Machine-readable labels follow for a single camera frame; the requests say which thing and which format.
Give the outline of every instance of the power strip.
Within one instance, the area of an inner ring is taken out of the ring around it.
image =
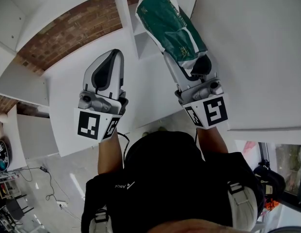
[[[65,202],[65,201],[57,201],[57,204],[59,206],[62,206],[62,207],[67,207],[68,206],[67,202]]]

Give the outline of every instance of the logo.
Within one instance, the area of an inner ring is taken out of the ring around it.
[[[110,124],[109,124],[109,126],[108,126],[108,128],[106,130],[106,133],[105,133],[103,139],[106,139],[106,138],[109,138],[109,137],[112,136],[112,133],[115,130],[115,128],[116,128],[119,120],[120,120],[120,117],[113,117],[111,119],[111,122],[110,122]]]
[[[190,116],[191,120],[193,121],[194,125],[203,127],[203,124],[199,120],[198,116],[196,115],[196,113],[194,112],[194,110],[192,109],[192,107],[188,106],[185,109],[186,109],[188,115]]]
[[[135,181],[132,184],[127,184],[127,190],[135,183]]]
[[[209,126],[226,121],[228,119],[223,97],[207,100],[203,102],[203,105]]]
[[[126,185],[119,185],[119,184],[115,185],[115,188],[125,188],[125,187]]]
[[[81,111],[78,122],[78,135],[97,140],[100,115]]]

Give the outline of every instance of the black bag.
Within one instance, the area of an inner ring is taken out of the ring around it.
[[[263,186],[267,202],[271,199],[279,202],[286,187],[284,178],[270,169],[267,160],[260,162],[253,172]]]

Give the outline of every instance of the green plastic bag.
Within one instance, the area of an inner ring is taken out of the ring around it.
[[[161,52],[167,51],[179,66],[190,69],[207,48],[176,0],[140,0],[136,17]]]

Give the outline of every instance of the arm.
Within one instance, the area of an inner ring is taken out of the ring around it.
[[[208,152],[228,153],[227,146],[216,127],[209,130],[197,129],[197,132],[203,154]]]
[[[115,129],[109,140],[98,144],[97,172],[98,174],[111,173],[122,168],[121,148],[117,129]]]

